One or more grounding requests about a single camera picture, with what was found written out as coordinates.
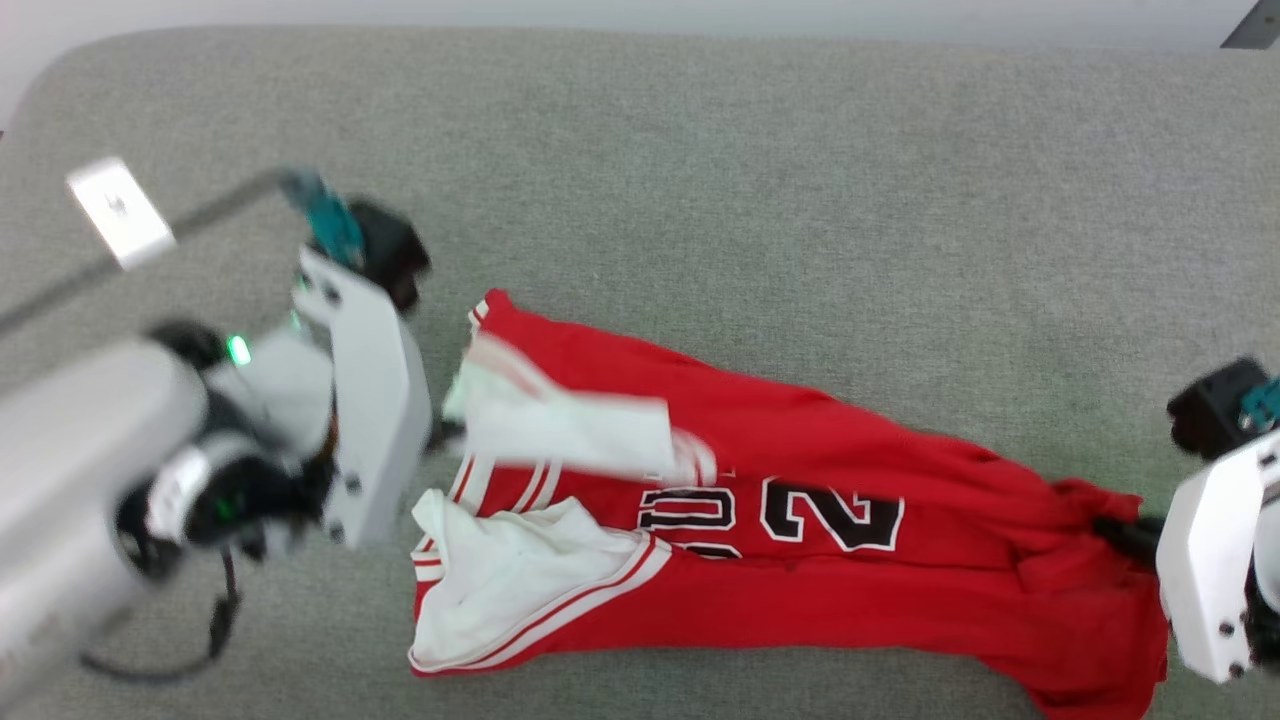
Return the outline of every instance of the jersey number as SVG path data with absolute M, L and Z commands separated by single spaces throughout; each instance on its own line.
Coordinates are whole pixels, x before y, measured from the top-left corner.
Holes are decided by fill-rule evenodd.
M 796 514 L 796 505 L 804 502 L 845 552 L 861 547 L 893 550 L 896 544 L 904 510 L 901 500 L 859 500 L 855 495 L 849 502 L 833 489 L 791 486 L 777 478 L 764 480 L 760 492 L 760 524 L 776 541 L 805 539 L 805 520 Z M 736 523 L 730 488 L 653 489 L 640 500 L 637 525 L 645 530 L 727 530 Z M 733 546 L 722 543 L 686 543 L 684 547 L 707 557 L 742 556 Z

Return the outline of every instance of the red garment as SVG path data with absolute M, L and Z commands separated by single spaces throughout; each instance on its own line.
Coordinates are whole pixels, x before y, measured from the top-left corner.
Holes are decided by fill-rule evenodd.
M 1052 720 L 1138 719 L 1164 680 L 1157 580 L 1091 532 L 1098 515 L 1134 519 L 1140 498 L 1083 480 L 1047 484 L 968 442 L 556 323 L 500 291 L 475 319 L 479 337 L 517 351 L 499 365 L 534 368 L 568 391 L 660 397 L 671 425 L 713 457 L 695 462 L 690 488 L 553 459 L 536 468 L 468 459 L 452 497 L 481 518 L 576 498 L 599 525 L 689 548 L 545 638 L 526 633 L 517 642 L 527 647 L 494 666 L 639 646 L 902 646 L 975 656 L 1021 683 Z M 429 541 L 415 553 L 420 605 L 439 564 L 424 550 Z

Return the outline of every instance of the black number 2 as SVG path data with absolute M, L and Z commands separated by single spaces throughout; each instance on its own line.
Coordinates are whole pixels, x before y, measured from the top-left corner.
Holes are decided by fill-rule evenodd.
M 846 502 L 836 491 L 790 486 L 777 478 L 764 480 L 762 492 L 760 523 L 776 541 L 804 541 L 805 521 L 795 510 L 796 502 L 808 502 L 845 552 L 860 547 L 893 550 L 897 543 L 902 500 L 859 500 L 854 495 L 852 502 Z

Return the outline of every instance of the black cable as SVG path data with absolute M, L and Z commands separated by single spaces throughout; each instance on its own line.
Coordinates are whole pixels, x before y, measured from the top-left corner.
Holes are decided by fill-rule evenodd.
M 180 245 L 193 234 L 233 215 L 247 205 L 265 197 L 270 192 L 283 188 L 288 195 L 292 186 L 298 183 L 298 178 L 308 173 L 307 170 L 276 169 L 262 173 L 248 182 L 234 187 L 230 192 L 218 200 L 188 213 L 170 223 L 169 231 Z M 52 310 L 63 301 L 101 284 L 111 275 L 123 272 L 115 258 L 96 260 L 70 275 L 55 281 L 32 297 L 23 300 L 17 306 L 0 313 L 0 337 L 9 334 L 26 323 Z
M 209 652 L 204 657 L 168 670 L 137 670 L 122 667 L 84 653 L 81 656 L 81 665 L 97 675 L 134 685 L 169 685 L 188 680 L 207 670 L 227 648 L 241 603 L 239 589 L 236 587 L 236 564 L 232 561 L 230 550 L 223 551 L 223 573 L 227 578 L 227 594 L 219 597 L 214 605 L 214 616 L 209 620 Z

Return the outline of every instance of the robotic arm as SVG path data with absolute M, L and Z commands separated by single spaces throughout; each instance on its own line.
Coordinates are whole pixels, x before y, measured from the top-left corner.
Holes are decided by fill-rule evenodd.
M 317 242 L 279 328 L 169 324 L 0 404 L 0 714 L 191 551 L 260 560 L 311 528 L 352 548 L 393 528 L 433 421 L 401 318 L 428 258 L 369 204 L 301 197 Z M 323 242 L 325 211 L 358 243 Z

